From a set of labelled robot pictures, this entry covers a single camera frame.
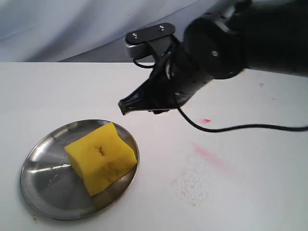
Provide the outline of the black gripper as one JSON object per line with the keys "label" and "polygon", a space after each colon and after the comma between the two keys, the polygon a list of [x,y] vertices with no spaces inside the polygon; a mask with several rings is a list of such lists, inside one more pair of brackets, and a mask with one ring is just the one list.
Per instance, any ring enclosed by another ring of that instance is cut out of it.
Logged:
{"label": "black gripper", "polygon": [[158,115],[183,106],[212,80],[199,68],[182,42],[162,39],[146,43],[154,55],[155,68],[147,81],[118,102],[122,115],[147,111]]}

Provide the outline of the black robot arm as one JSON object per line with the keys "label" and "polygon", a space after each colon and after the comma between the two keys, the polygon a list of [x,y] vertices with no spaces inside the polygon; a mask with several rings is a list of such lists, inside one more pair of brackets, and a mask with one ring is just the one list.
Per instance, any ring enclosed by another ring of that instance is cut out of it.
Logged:
{"label": "black robot arm", "polygon": [[118,106],[122,114],[160,114],[184,105],[211,80],[245,69],[308,74],[308,3],[305,0],[220,0],[185,28],[161,23],[124,38],[129,57],[151,56],[149,78]]}

